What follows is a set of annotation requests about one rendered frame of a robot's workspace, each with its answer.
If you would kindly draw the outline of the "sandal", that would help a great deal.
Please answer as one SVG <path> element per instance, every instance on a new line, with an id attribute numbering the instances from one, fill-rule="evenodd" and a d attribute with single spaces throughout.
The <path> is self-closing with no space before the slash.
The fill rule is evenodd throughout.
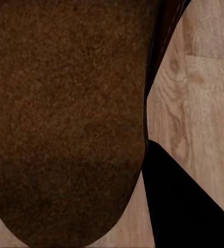
<path id="1" fill-rule="evenodd" d="M 124 213 L 147 96 L 191 0 L 0 0 L 0 219 L 84 248 Z"/>

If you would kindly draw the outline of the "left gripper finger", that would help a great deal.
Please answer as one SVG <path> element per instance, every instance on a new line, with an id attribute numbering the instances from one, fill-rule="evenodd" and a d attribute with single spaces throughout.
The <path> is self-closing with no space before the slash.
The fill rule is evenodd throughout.
<path id="1" fill-rule="evenodd" d="M 224 248 L 224 211 L 155 141 L 142 175 L 156 248 Z"/>

